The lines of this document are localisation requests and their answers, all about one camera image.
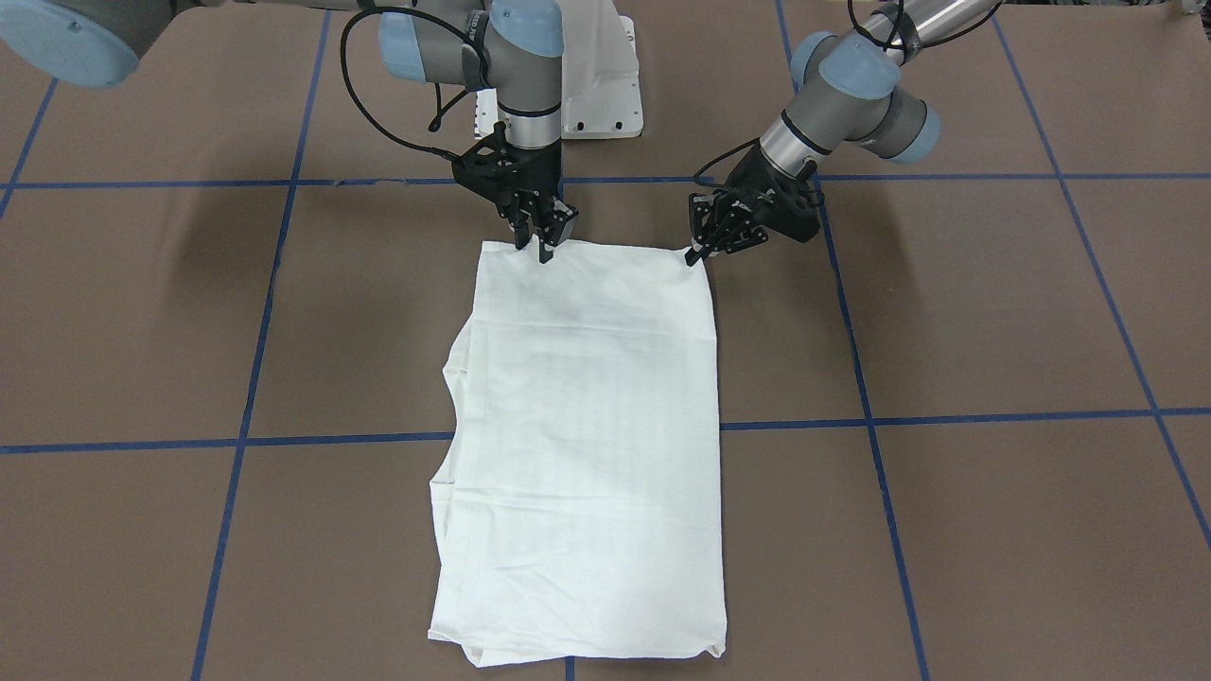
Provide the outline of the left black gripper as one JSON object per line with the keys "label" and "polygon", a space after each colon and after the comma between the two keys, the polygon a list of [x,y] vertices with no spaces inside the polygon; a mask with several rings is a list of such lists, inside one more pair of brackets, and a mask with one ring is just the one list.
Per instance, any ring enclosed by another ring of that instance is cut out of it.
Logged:
{"label": "left black gripper", "polygon": [[748,151],[727,177],[727,191],[696,193],[689,198],[691,247],[685,251],[687,267],[768,242],[771,229],[767,219],[775,174],[811,182],[817,172],[817,164],[810,158],[800,172],[784,174],[765,158],[761,143],[748,142],[747,145]]}

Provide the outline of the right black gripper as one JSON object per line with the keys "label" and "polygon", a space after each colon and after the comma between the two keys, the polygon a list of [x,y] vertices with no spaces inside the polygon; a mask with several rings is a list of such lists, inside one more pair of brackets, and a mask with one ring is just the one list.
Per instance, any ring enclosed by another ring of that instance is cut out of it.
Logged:
{"label": "right black gripper", "polygon": [[553,251],[572,236],[579,217],[578,208],[564,204],[562,198],[563,141],[524,149],[494,137],[492,148],[500,154],[497,212],[509,221],[518,251],[530,242],[530,223],[536,223],[539,263],[546,264],[553,259]]}

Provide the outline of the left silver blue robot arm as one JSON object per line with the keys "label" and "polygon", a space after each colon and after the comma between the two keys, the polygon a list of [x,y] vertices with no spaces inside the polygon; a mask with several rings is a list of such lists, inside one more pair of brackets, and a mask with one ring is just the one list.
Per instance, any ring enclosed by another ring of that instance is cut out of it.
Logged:
{"label": "left silver blue robot arm", "polygon": [[939,142],[939,113],[903,88],[903,65],[983,25],[995,1],[886,1],[843,34],[813,33],[790,61],[796,93],[761,137],[736,148],[721,183],[693,181],[688,267],[765,244],[770,234],[805,244],[822,227],[815,177],[843,144],[891,164],[917,164]]}

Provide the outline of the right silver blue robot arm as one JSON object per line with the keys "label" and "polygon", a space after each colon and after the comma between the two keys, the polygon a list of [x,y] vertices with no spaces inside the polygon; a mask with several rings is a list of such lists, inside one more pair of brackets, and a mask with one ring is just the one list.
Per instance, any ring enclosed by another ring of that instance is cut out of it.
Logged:
{"label": "right silver blue robot arm", "polygon": [[[444,99],[421,122],[450,118],[460,92],[497,92],[497,124],[466,150],[394,133],[355,95],[352,42],[418,92]],[[572,236],[578,211],[563,198],[563,46],[553,1],[5,1],[2,108],[16,107],[16,73],[57,82],[67,113],[48,124],[67,139],[35,160],[39,181],[216,181],[223,168],[268,181],[287,172],[285,131],[300,124],[312,61],[335,58],[335,86],[367,128],[488,201],[516,248],[541,262]],[[69,151],[68,142],[84,151]]]}

